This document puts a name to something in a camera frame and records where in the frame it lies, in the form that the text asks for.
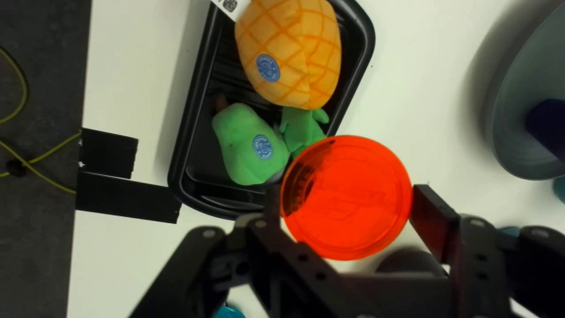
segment green plush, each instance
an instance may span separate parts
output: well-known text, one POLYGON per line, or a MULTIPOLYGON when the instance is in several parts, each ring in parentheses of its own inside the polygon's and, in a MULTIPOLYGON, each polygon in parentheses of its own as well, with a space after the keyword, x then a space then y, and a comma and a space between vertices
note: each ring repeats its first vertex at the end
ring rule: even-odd
POLYGON ((284 141, 247 104, 235 102, 212 119, 230 178, 258 185, 281 174, 290 153, 284 141))
POLYGON ((283 107, 283 119, 279 130, 283 134, 286 148, 293 157, 297 157, 309 144, 325 137, 320 121, 330 121, 330 116, 323 109, 304 111, 283 107))

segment yellow cable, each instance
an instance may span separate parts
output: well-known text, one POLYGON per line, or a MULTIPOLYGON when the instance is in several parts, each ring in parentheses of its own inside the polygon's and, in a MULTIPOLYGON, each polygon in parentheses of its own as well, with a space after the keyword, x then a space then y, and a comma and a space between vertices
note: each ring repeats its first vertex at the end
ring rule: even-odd
POLYGON ((60 190, 69 192, 69 194, 76 194, 74 188, 65 187, 65 185, 58 183, 57 180, 46 176, 46 174, 41 172, 39 169, 35 169, 35 167, 32 165, 32 162, 28 162, 27 158, 23 158, 14 148, 11 148, 9 144, 5 144, 4 141, 0 141, 0 146, 2 146, 7 153, 11 153, 12 157, 16 157, 25 167, 28 167, 32 172, 35 172, 41 180, 51 183, 55 188, 60 188, 60 190))
MULTIPOLYGON (((20 82, 21 82, 21 98, 20 102, 16 104, 16 107, 5 114, 5 116, 0 116, 0 123, 7 123, 11 121, 12 118, 16 118, 21 109, 25 107, 25 104, 28 102, 28 82, 21 72, 21 68, 18 66, 16 59, 4 49, 0 47, 0 54, 5 58, 5 61, 14 68, 20 82)), ((67 139, 64 139, 62 142, 58 142, 57 146, 46 150, 44 153, 34 157, 32 160, 27 160, 23 158, 14 148, 11 148, 9 144, 5 144, 4 141, 0 141, 0 146, 9 151, 12 157, 16 157, 25 167, 28 167, 32 172, 35 172, 41 180, 48 181, 51 187, 62 190, 62 192, 67 192, 67 194, 76 194, 74 188, 71 187, 65 187, 62 183, 58 183, 57 180, 46 176, 44 172, 41 172, 39 169, 34 167, 35 162, 41 162, 44 160, 46 157, 53 155, 55 151, 62 150, 65 144, 69 144, 71 141, 78 139, 81 135, 81 132, 76 132, 72 135, 69 135, 67 139)), ((5 178, 9 176, 11 172, 9 171, 0 171, 0 178, 5 178)))
MULTIPOLYGON (((53 146, 53 148, 46 150, 44 153, 34 157, 34 158, 30 160, 30 164, 37 164, 37 162, 48 158, 50 155, 57 153, 57 151, 62 150, 65 144, 69 144, 69 142, 72 142, 74 139, 78 139, 80 135, 81 135, 81 132, 76 132, 76 134, 69 135, 67 139, 60 141, 57 146, 53 146)), ((11 172, 9 172, 9 171, 0 171, 0 178, 5 178, 5 176, 11 176, 11 172)))
POLYGON ((12 119, 14 116, 18 116, 25 105, 25 102, 28 102, 28 82, 21 72, 21 68, 18 66, 16 59, 4 49, 0 47, 0 54, 5 58, 5 61, 14 68, 20 82, 21 82, 21 98, 16 104, 16 107, 12 109, 12 112, 0 116, 0 123, 7 123, 9 119, 12 119))

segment pineapple plush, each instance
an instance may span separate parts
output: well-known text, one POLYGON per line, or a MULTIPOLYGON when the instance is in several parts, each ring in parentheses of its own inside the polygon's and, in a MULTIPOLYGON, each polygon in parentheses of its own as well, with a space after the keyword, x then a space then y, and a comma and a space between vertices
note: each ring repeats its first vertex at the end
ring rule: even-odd
POLYGON ((341 70, 341 36, 327 0, 251 0, 237 21, 240 61, 272 104, 320 109, 341 70))

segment black tray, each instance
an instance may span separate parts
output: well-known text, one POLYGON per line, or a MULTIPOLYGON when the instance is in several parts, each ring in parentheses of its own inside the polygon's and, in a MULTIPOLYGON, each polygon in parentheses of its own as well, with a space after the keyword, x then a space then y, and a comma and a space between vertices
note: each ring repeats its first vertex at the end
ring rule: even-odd
MULTIPOLYGON (((343 63, 337 89, 325 104, 330 114, 323 125, 329 135, 337 127, 374 51, 374 28, 357 0, 329 0, 339 19, 343 63)), ((198 61, 168 174, 170 188, 185 204, 217 217, 235 218, 263 211, 267 185, 242 187, 228 178, 221 148, 212 130, 214 97, 223 91, 228 102, 246 102, 272 125, 281 107, 261 98, 246 77, 235 44, 235 22, 210 5, 198 61)))

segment white surface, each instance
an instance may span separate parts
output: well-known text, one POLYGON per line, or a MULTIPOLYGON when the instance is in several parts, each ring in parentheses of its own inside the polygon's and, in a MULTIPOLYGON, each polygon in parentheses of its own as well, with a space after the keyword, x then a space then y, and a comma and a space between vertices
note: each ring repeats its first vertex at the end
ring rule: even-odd
MULTIPOLYGON (((85 127, 140 137, 134 178, 166 183, 208 1, 94 3, 85 127)), ((565 229, 551 185, 503 171, 473 123, 491 68, 547 0, 360 3, 378 28, 378 51, 341 132, 383 141, 415 183, 431 183, 463 213, 565 229)), ((177 225, 80 211, 69 318, 127 316, 178 240, 201 224, 231 225, 191 208, 177 225)), ((410 227, 394 245, 406 243, 419 243, 410 227)), ((247 293, 231 298, 247 316, 265 316, 247 293)))

